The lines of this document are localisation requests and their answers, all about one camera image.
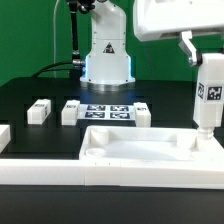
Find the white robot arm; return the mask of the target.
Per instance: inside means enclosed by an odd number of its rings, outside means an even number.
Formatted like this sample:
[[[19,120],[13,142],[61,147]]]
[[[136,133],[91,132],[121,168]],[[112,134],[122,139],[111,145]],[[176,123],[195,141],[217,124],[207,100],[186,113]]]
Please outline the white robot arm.
[[[91,22],[92,48],[81,85],[102,91],[134,85],[125,12],[110,0],[96,0]],[[201,55],[191,38],[224,33],[224,0],[134,0],[133,30],[142,42],[178,37],[180,48],[196,66]]]

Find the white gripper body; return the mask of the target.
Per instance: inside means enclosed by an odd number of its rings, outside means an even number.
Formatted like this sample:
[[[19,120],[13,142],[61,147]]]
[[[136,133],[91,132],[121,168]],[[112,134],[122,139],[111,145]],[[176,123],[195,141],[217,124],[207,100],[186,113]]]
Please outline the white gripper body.
[[[135,0],[134,34],[140,41],[224,32],[224,0]]]

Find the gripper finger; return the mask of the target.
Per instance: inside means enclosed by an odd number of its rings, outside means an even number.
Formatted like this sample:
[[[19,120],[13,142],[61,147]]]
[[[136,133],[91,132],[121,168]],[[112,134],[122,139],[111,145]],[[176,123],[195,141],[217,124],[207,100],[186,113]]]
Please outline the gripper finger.
[[[191,67],[200,66],[202,64],[202,53],[195,48],[191,39],[191,31],[181,32],[179,35],[179,47],[188,57],[188,62]]]

